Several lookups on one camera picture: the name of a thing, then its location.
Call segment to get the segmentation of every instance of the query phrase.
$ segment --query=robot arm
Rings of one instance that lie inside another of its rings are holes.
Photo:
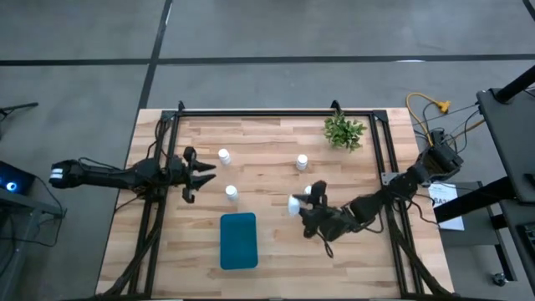
[[[153,158],[139,161],[125,170],[66,160],[52,164],[49,182],[60,189],[84,184],[138,190],[147,187],[151,181],[161,181],[162,176],[160,166]]]
[[[111,166],[91,166],[80,160],[66,160],[52,164],[49,182],[55,188],[73,188],[80,185],[104,186],[119,189],[129,189],[138,195],[149,188],[185,185],[182,197],[188,203],[195,201],[192,190],[199,190],[201,186],[216,177],[208,174],[193,175],[194,171],[209,171],[214,165],[199,162],[196,151],[188,146],[184,150],[184,159],[173,155],[168,169],[162,170],[154,158],[147,158],[135,163],[131,168],[121,170]]]
[[[407,172],[399,174],[379,191],[368,196],[358,196],[340,209],[328,207],[325,189],[327,184],[319,181],[313,184],[310,195],[293,195],[302,202],[313,204],[312,209],[300,208],[303,219],[304,236],[311,238],[322,234],[324,241],[332,242],[347,232],[358,232],[367,227],[380,214],[383,206],[393,206],[394,202],[410,200],[416,194],[418,185],[431,181],[446,180],[461,168],[462,159],[447,143],[435,143],[418,157],[416,163]],[[410,262],[416,267],[427,283],[431,292],[439,295],[451,295],[436,281],[410,247],[397,226],[395,219],[387,214],[390,235],[403,249]],[[325,242],[327,254],[332,251]]]

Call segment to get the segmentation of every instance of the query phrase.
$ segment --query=metal bracket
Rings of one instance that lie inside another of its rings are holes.
[[[390,181],[397,177],[400,173],[399,172],[381,172],[381,182],[383,185],[389,185]]]

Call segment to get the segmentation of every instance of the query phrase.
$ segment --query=blue light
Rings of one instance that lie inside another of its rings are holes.
[[[6,188],[8,189],[8,191],[10,192],[13,192],[17,189],[17,183],[15,182],[9,182],[7,185],[6,185]]]

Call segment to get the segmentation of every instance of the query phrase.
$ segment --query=blue container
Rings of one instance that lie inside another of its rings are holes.
[[[258,265],[257,217],[254,213],[221,216],[221,268],[255,268]]]

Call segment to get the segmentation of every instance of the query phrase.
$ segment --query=yellow cable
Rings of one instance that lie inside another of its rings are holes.
[[[409,109],[409,113],[412,115],[412,117],[414,117],[416,119],[416,121],[418,121],[418,124],[421,126],[421,129],[424,131],[424,134],[425,136],[427,137],[427,140],[429,141],[429,145],[433,146],[433,141],[431,140],[431,136],[429,134],[429,132],[427,131],[427,129],[424,127],[424,125],[422,124],[423,122],[420,120],[420,118],[418,118],[418,116],[416,116],[415,112],[412,111],[412,109],[410,108],[410,98],[412,96],[420,96],[424,99],[427,99],[429,100],[430,102],[432,102],[433,104],[435,104],[443,114],[446,114],[448,112],[448,109],[450,108],[450,105],[451,105],[451,102],[448,100],[448,101],[436,101],[434,99],[432,99],[431,97],[425,95],[425,94],[422,94],[422,93],[409,93],[407,95],[407,97],[405,97],[405,106],[407,107],[407,109]]]

